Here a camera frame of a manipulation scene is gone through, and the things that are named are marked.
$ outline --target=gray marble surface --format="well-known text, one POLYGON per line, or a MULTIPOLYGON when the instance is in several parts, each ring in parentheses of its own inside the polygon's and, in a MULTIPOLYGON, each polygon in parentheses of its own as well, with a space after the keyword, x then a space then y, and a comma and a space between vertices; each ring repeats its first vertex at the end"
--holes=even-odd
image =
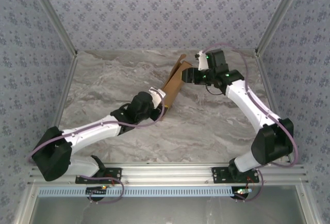
MULTIPOLYGON (((160 88, 180 54, 187 54, 186 61, 197 67, 196 52, 79 52, 60 128, 99 120, 139 91, 160 88)), ((246 53, 249 85, 268 105, 256 60, 252 52, 246 53)), ((225 56, 230 69, 245 75, 238 53, 225 51, 225 56)), ((250 149, 254 137, 248 119, 230 99, 210 95, 205 86, 184 84, 163 121, 99 141, 78 154, 97 155, 104 162, 227 162, 250 149)))

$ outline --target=wall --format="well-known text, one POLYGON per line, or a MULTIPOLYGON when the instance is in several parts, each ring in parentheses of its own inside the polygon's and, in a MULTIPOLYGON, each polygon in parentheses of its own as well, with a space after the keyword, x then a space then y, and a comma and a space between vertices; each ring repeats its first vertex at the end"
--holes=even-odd
POLYGON ((50 0, 77 50, 255 48, 280 0, 50 0))
POLYGON ((330 223, 330 0, 295 0, 263 60, 283 116, 295 124, 321 215, 330 223))
POLYGON ((50 126, 71 56, 38 0, 0 0, 0 223, 12 223, 26 155, 50 126))

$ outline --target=enclosure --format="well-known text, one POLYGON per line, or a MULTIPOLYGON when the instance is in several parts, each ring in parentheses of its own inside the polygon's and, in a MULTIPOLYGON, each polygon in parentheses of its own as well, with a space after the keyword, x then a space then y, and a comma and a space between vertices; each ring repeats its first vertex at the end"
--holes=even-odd
MULTIPOLYGON (((145 206, 141 211, 148 209, 150 216, 158 213, 158 204, 161 209, 172 205, 169 213, 177 210, 172 219, 158 214, 156 223, 184 223, 184 213, 198 223, 237 223, 241 220, 230 214, 236 208, 249 216, 258 209, 257 217, 264 223, 292 223, 286 217, 290 212, 284 212, 287 202, 297 223, 328 223, 328 2, 1 0, 0 223, 44 223, 43 207, 52 204, 49 217, 56 216, 57 211, 65 212, 64 202, 76 205, 73 211, 82 215, 75 218, 65 212, 63 223, 90 222, 94 214, 100 223, 108 217, 130 223, 130 215, 121 219, 109 212, 100 218, 102 209, 86 207, 79 194, 45 194, 47 189, 77 187, 75 175, 45 183, 27 154, 47 128, 74 128, 103 118, 139 91, 160 88, 181 54, 196 67, 194 54, 217 42, 236 48, 221 47, 229 67, 245 76, 238 51, 244 55, 251 89, 275 113, 293 121, 299 164, 290 169, 262 168, 268 183, 263 197, 252 205, 237 207, 226 194, 194 198, 142 194, 144 198, 127 197, 121 204, 134 212, 138 200, 145 206), (269 200, 274 198, 276 204, 271 206, 269 200), (283 212, 283 219, 274 218, 276 211, 283 212)), ((210 169, 246 152, 254 137, 247 117, 229 98, 212 95, 205 86, 184 84, 162 121, 96 142, 78 154, 97 155, 107 165, 123 168, 123 182, 131 190, 142 186, 224 190, 213 184, 210 169)), ((250 217, 247 221, 254 223, 250 217)))

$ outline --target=brown cardboard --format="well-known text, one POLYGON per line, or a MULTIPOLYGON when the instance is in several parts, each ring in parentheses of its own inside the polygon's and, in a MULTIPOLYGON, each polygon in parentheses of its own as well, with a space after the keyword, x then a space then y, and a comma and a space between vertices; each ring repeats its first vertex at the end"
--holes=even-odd
POLYGON ((168 109, 173 104, 176 96, 178 95, 184 82, 181 80, 181 74, 184 69, 192 67, 192 65, 186 61, 182 61, 186 58, 185 54, 182 54, 179 60, 176 62, 171 70, 169 78, 164 83, 162 90, 166 93, 165 107, 168 109))

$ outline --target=blue floral wallpaper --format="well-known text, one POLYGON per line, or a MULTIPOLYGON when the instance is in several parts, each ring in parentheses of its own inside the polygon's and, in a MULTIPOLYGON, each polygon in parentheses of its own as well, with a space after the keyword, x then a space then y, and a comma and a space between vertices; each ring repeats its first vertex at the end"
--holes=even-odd
POLYGON ((0 0, 0 223, 12 223, 26 154, 50 126, 71 55, 38 0, 0 0))
POLYGON ((255 48, 280 0, 50 0, 77 50, 255 48))
POLYGON ((262 58, 330 223, 330 0, 295 0, 262 58))

